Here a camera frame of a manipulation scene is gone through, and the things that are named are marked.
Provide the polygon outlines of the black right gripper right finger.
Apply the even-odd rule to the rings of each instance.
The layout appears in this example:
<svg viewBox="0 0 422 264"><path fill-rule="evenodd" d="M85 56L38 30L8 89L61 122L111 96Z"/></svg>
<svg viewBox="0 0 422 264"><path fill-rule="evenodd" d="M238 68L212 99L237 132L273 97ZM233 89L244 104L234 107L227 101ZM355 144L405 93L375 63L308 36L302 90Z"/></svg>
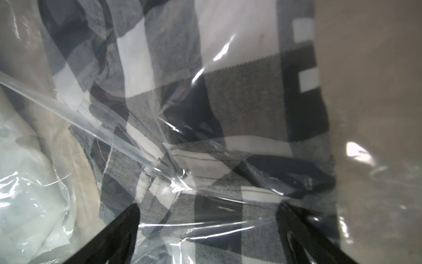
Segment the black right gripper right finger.
<svg viewBox="0 0 422 264"><path fill-rule="evenodd" d="M294 206L282 202L276 213L278 234L288 264L355 264L317 228L307 222Z"/></svg>

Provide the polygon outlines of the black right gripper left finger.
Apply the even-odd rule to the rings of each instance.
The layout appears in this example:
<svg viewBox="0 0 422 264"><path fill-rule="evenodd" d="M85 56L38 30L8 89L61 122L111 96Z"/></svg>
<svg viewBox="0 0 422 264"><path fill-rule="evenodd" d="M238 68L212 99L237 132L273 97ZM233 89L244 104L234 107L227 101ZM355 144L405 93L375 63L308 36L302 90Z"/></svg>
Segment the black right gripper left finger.
<svg viewBox="0 0 422 264"><path fill-rule="evenodd" d="M136 245L140 209L127 207L65 264L129 264Z"/></svg>

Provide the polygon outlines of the grey white checked shirt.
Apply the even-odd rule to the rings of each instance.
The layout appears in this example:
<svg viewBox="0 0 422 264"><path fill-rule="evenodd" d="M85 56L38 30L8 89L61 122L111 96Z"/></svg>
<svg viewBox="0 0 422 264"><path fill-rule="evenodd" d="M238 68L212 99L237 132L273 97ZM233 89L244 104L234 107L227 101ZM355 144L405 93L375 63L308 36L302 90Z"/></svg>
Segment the grey white checked shirt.
<svg viewBox="0 0 422 264"><path fill-rule="evenodd" d="M313 1L39 1L57 100L134 264L283 264L283 201L339 244Z"/></svg>

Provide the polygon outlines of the clear plastic vacuum bag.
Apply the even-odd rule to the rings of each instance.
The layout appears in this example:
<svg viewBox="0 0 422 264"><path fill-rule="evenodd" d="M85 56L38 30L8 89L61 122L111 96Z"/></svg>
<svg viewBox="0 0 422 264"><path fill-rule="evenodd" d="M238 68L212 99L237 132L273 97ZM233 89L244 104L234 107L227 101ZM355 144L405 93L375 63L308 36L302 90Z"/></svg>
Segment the clear plastic vacuum bag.
<svg viewBox="0 0 422 264"><path fill-rule="evenodd" d="M1 2L1 263L421 261L421 1Z"/></svg>

